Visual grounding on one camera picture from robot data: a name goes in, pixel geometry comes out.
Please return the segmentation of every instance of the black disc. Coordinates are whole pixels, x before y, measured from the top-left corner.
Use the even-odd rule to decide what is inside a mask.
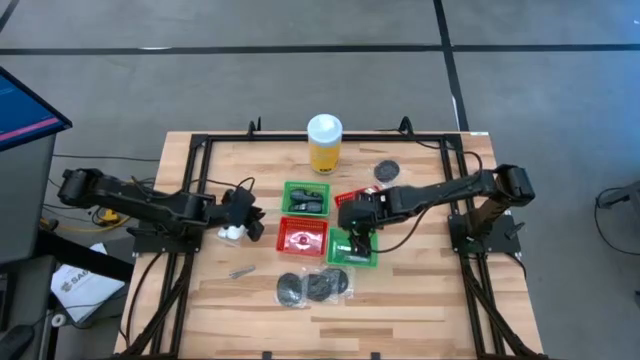
[[[309,274],[306,276],[307,298],[313,301],[325,301],[331,296],[331,280],[324,275]]]
[[[286,273],[278,279],[278,301],[288,307],[298,305],[302,301],[302,281],[296,274]]]
[[[373,175],[381,183],[393,181],[400,174],[400,165],[393,160],[383,160],[373,169]]]
[[[325,269],[322,273],[327,274],[331,281],[336,281],[337,279],[338,283],[333,284],[333,287],[334,289],[338,290],[338,294],[342,294],[343,292],[347,291],[347,288],[349,288],[349,275],[347,275],[347,273],[342,271],[341,269],[328,268]]]

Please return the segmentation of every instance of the wooden table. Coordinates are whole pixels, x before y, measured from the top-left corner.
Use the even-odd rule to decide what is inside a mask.
[[[167,134],[157,190],[173,192],[180,188],[191,134]],[[462,139],[465,150],[482,156],[485,168],[495,167],[489,136],[462,133]],[[240,248],[219,241],[217,230],[207,232],[195,257],[180,358],[259,358],[263,351],[272,351],[276,358],[369,358],[371,352],[381,352],[387,359],[474,358],[459,260],[450,248],[446,225],[448,206],[431,209],[410,241],[397,251],[380,255],[377,269],[357,269],[353,299],[338,305],[310,303],[303,309],[285,308],[274,300],[280,275],[323,263],[275,251],[283,183],[328,182],[335,195],[374,183],[372,168],[383,159],[400,164],[400,184],[424,186],[444,181],[439,152],[411,142],[345,142],[340,166],[328,176],[311,170],[304,142],[216,143],[208,177],[237,183],[254,176],[256,205],[266,210],[265,231],[259,242],[245,241]],[[472,157],[466,160],[469,171],[475,171],[476,161]],[[214,184],[208,184],[206,190],[214,194],[224,191]],[[336,218],[332,203],[332,226],[336,226]],[[380,231],[380,247],[399,242],[413,223],[410,220]],[[158,306],[166,257],[158,260],[142,286],[134,310],[133,337]],[[147,254],[137,259],[132,289],[151,258],[153,255]],[[491,255],[488,261],[498,309],[525,344],[541,352],[522,269],[504,255]],[[236,280],[229,278],[230,272],[247,265],[255,265],[256,271]],[[492,351],[488,320],[480,312],[487,351]],[[167,319],[162,344],[165,351],[173,314]],[[124,348],[120,337],[116,351]]]

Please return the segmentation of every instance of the red tray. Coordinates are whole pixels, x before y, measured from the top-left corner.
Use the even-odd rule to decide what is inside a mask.
[[[369,186],[366,188],[362,188],[362,189],[358,189],[352,192],[348,192],[348,193],[343,193],[340,195],[337,195],[336,197],[333,198],[333,200],[335,200],[336,202],[336,207],[340,207],[340,205],[342,205],[343,202],[347,201],[347,200],[353,200],[356,198],[356,195],[364,192],[367,189],[373,189],[375,191],[380,191],[380,187],[373,185],[373,186]]]
[[[276,250],[288,254],[324,256],[328,229],[329,223],[325,220],[283,216]]]

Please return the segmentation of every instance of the small metal tool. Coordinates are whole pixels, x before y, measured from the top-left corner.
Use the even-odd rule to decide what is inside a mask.
[[[250,273],[252,271],[255,271],[255,270],[256,270],[256,267],[251,265],[246,269],[242,269],[242,270],[238,270],[238,271],[232,272],[231,274],[229,274],[229,277],[232,278],[232,279],[237,279],[240,276],[247,275],[248,273]]]

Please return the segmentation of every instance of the green container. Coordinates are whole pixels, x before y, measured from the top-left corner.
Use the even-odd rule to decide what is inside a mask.
[[[284,193],[282,194],[282,212],[287,215],[297,216],[316,216],[327,217],[329,216],[329,197],[331,196],[331,187],[325,183],[314,183],[308,181],[287,181],[284,183]],[[322,213],[311,214],[306,212],[289,211],[289,207],[293,201],[291,200],[291,191],[295,189],[303,189],[306,191],[313,191],[322,194]]]
[[[378,248],[378,234],[373,234],[371,247]],[[327,245],[327,263],[339,266],[357,266],[366,268],[378,267],[378,254],[371,253],[368,259],[351,255],[349,234],[341,229],[329,229],[329,244]]]

